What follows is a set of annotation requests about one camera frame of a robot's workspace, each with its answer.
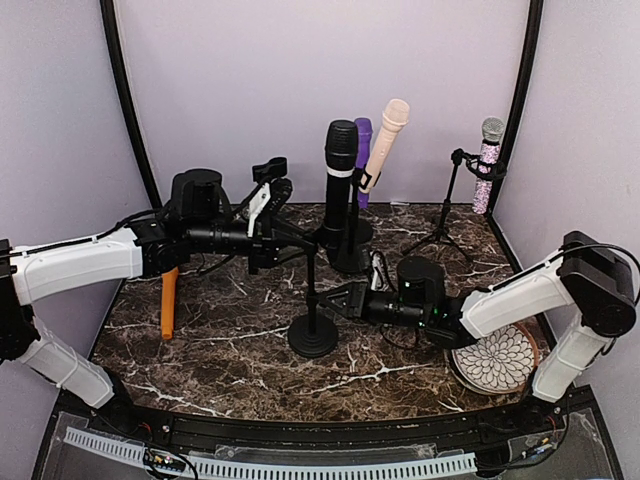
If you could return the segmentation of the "black stand of beige microphone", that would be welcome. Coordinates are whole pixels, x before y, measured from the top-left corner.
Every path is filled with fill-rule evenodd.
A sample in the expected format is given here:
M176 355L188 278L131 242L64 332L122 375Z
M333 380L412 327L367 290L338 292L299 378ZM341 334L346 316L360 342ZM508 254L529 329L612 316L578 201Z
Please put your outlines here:
M352 174L352 193L349 215L354 216L354 221L360 217L360 208L358 207L357 194L355 192L355 174ZM368 243L355 245L351 242L347 245L344 242L338 249L336 256L330 261L331 266L338 272L344 274L358 274L367 269L366 260L363 260L363 252L367 250Z

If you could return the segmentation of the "black microphone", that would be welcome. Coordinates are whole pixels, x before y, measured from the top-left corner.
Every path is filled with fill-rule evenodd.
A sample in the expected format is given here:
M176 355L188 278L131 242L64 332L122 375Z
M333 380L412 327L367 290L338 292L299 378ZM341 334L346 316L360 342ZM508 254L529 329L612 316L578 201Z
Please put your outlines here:
M358 130L353 121L340 119L330 123L325 142L325 213L319 229L319 244L330 261L338 256L347 224L358 141Z

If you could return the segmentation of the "orange microphone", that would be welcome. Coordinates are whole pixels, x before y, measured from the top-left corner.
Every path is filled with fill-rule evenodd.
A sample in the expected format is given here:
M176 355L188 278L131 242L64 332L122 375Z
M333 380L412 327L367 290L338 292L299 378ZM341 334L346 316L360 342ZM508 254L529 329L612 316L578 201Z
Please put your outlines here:
M163 340L170 340L174 335L176 287L178 278L178 268L174 268L162 275L160 328Z

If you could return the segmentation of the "beige pink microphone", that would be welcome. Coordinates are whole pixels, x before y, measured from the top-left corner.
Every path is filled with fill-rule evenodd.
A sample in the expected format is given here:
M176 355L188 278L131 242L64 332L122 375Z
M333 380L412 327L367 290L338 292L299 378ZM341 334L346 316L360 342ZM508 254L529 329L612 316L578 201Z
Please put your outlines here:
M369 194L376 185L396 137L409 122L409 114L410 106L402 99L391 99L386 105L381 128L360 180L360 193Z

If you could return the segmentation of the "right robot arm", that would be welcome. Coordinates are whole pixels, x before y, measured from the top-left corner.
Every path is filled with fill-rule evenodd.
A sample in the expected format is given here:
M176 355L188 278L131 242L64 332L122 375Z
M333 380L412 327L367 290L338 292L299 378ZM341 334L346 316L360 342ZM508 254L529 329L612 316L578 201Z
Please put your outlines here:
M414 328L454 351L477 346L498 330L561 307L575 315L551 353L534 368L527 398L510 413L521 434L534 432L573 381L636 324L639 261L628 250L581 231L535 265L488 287L449 297L441 265L409 256L396 267L397 286L381 291L368 281L317 294L318 303L348 319Z

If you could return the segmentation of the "black stand of purple microphone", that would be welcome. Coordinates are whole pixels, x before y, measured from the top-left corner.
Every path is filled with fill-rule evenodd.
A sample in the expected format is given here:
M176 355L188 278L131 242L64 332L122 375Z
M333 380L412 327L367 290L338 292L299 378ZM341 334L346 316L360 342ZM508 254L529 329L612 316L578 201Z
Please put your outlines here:
M354 216L349 215L346 222L346 231L344 242L349 245L353 242L355 245L365 244L373 239L373 227L371 223L361 217L354 221Z

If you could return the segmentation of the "purple microphone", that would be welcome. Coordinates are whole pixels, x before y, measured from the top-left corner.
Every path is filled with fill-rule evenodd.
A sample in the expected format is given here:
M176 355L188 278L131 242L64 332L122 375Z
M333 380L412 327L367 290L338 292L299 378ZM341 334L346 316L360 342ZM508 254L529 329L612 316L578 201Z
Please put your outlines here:
M358 207L366 209L368 207L369 195L360 191L364 169L370 156L370 142L373 134L372 123L369 118L359 117L355 119L359 135L358 155L355 163L355 192L357 194Z

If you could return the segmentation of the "black tripod mic stand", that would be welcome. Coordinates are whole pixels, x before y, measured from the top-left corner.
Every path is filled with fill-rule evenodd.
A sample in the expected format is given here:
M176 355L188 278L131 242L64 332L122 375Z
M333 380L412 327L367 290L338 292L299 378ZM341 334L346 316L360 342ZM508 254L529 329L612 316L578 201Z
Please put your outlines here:
M470 154L465 152L463 149L458 148L454 150L451 154L451 161L453 164L449 185L447 189L446 196L442 202L441 212L438 219L438 223L436 228L427 236L421 238L410 247L405 248L401 251L403 256L408 256L418 248L425 245L444 245L447 247L454 248L457 252L459 252L463 258L468 262L472 263L473 258L450 236L449 230L446 227L446 220L451 211L452 201L451 197L454 191L455 182L457 179L457 174L459 167L464 164L468 171L470 171L476 178L480 177L481 174L477 171L476 167L479 163L480 155L479 154ZM493 166L493 173L488 176L488 179L492 179L493 183L497 180L501 180L506 176L507 166L505 163L498 161Z

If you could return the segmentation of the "glitter silver microphone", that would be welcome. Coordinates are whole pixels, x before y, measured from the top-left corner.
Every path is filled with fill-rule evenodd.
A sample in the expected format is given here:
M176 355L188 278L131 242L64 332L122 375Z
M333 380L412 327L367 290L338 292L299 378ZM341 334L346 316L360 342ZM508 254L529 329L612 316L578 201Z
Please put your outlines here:
M497 117L488 117L482 123L480 159L476 167L481 176L476 179L472 206L476 214L484 215L487 211L493 183L488 176L493 173L493 166L498 161L504 130L504 122Z

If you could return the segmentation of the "flower pattern plate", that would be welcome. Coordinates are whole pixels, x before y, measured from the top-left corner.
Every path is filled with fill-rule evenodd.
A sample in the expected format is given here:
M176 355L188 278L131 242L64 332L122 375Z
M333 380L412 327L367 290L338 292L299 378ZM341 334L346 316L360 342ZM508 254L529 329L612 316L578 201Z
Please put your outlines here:
M475 344L452 350L450 359L468 388L481 394L501 395L525 387L539 364L540 354L529 331L512 324Z

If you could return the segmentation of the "black front rail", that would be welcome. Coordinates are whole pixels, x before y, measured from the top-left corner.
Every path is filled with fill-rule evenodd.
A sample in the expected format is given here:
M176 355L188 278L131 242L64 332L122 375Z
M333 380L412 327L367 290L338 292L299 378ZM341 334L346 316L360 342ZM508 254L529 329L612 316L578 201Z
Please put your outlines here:
M214 451L224 444L293 449L365 449L434 444L438 449L490 449L521 435L565 426L564 400L548 404L528 397L515 404L408 420L273 422L171 413L133 404L91 412L94 425L178 450Z

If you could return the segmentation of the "left black frame post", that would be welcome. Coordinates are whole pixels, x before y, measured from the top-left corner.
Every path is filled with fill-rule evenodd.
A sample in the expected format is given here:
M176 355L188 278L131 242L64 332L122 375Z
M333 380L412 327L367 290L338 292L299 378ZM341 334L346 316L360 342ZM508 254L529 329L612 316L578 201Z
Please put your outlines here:
M114 84L137 170L149 204L152 208L160 208L162 201L147 155L126 71L116 18L116 4L112 0L100 0L99 6Z

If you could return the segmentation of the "black frame post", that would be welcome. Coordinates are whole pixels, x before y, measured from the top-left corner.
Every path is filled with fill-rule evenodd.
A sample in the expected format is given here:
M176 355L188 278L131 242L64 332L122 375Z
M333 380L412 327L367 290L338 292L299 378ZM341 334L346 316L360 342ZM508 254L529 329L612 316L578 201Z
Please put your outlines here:
M513 98L506 123L499 162L507 168L513 153L520 122L525 109L536 49L542 24L543 0L530 0L521 58Z
M147 155L126 71L116 18L116 4L112 0L100 0L99 6L114 84L137 170L149 204L152 208L160 208L162 201Z

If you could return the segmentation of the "right black frame post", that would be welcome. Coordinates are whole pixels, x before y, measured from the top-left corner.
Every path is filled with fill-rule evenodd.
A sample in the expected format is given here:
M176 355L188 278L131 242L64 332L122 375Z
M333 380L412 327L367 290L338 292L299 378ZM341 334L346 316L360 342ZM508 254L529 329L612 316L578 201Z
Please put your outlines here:
M542 24L543 0L530 0L521 58L513 98L506 123L499 162L507 168L513 153L520 122L525 109L536 49Z

